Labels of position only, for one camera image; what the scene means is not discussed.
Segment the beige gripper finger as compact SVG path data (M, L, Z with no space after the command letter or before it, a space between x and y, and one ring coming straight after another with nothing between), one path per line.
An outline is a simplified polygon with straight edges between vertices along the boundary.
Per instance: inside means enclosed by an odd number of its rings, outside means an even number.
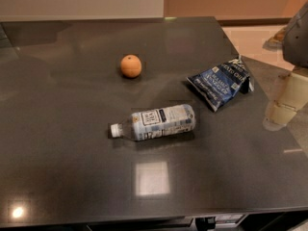
M265 121L286 126L296 115L296 110L275 100L270 101L265 111Z
M297 112L308 103L308 68L296 67L287 75L278 104Z

